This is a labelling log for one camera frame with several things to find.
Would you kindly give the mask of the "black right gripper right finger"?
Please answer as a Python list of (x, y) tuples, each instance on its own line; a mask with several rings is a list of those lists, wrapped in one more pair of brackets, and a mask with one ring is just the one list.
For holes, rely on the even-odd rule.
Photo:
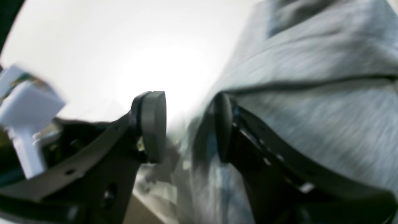
[(257, 224), (391, 224), (397, 201), (298, 152), (225, 93), (214, 98), (220, 160), (242, 175)]

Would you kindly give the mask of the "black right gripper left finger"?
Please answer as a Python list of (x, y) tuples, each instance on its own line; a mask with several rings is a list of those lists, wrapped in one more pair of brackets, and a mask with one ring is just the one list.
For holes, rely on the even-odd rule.
[(141, 164), (161, 163), (164, 91), (138, 95), (122, 116), (75, 155), (28, 180), (1, 187), (1, 219), (16, 224), (121, 224)]

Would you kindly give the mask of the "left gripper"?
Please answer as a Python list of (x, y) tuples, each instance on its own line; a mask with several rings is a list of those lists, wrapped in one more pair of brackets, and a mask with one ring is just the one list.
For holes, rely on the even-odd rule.
[[(56, 119), (39, 133), (39, 149), (44, 154), (44, 164), (54, 167), (75, 155), (97, 139), (109, 127), (119, 129), (124, 119), (114, 122), (85, 122)], [(11, 138), (1, 129), (1, 187), (26, 180)]]

